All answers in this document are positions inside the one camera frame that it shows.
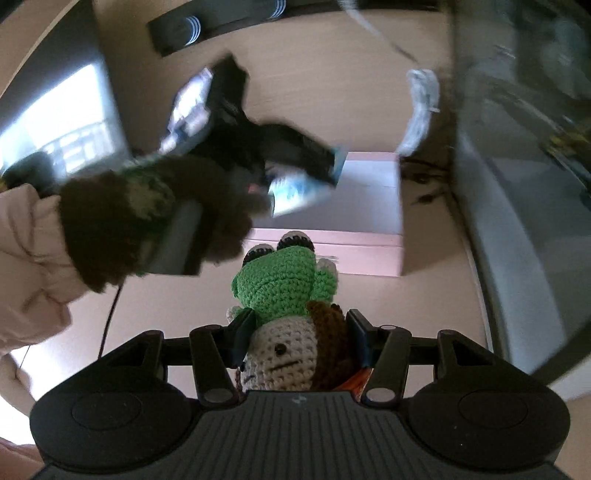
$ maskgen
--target black speaker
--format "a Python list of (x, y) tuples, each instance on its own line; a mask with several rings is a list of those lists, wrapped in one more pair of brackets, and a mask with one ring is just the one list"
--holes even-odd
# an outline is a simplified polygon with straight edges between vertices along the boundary
[(22, 3), (22, 0), (0, 0), (0, 23), (10, 15), (16, 7)]
[[(437, 10), (439, 0), (358, 0), (360, 9)], [(163, 57), (233, 30), (284, 17), (340, 10), (337, 0), (191, 0), (148, 23)]]

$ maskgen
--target white box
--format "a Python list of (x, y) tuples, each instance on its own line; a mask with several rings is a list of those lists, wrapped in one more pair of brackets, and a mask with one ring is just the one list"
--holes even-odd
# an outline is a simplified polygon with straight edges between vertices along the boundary
[(340, 273), (399, 277), (402, 271), (400, 164), (394, 153), (351, 152), (335, 192), (306, 210), (255, 221), (245, 250), (305, 232), (318, 257)]

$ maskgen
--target crocheted doll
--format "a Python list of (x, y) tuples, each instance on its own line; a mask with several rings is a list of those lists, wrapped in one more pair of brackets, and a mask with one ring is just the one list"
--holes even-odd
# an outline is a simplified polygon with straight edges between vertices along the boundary
[(331, 304), (336, 287), (335, 264), (317, 262), (301, 232), (286, 234), (276, 251), (258, 245), (247, 253), (232, 292), (258, 321), (236, 371), (239, 389), (332, 390), (358, 370), (343, 312)]

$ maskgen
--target pink jacket sleeve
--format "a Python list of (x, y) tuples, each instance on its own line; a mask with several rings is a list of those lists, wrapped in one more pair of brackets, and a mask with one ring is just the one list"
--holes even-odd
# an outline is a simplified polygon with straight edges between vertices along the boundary
[(59, 201), (30, 185), (0, 194), (0, 355), (64, 330), (67, 304), (87, 290), (66, 252)]

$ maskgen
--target black bead eye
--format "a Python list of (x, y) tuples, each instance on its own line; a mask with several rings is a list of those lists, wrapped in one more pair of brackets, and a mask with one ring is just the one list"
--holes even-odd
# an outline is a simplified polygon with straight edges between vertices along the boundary
[(284, 343), (278, 343), (275, 345), (275, 354), (276, 356), (281, 356), (287, 352), (287, 347)]
[(252, 262), (257, 258), (261, 258), (265, 255), (272, 254), (273, 251), (273, 247), (270, 245), (257, 245), (256, 247), (251, 248), (245, 255), (244, 260), (242, 260), (242, 266), (244, 267), (244, 265), (246, 265), (248, 262)]
[(279, 243), (277, 244), (277, 251), (283, 250), (284, 248), (289, 247), (306, 247), (312, 251), (314, 251), (314, 244), (312, 240), (308, 238), (308, 236), (304, 233), (298, 235), (300, 232), (290, 232), (286, 236), (284, 236)]

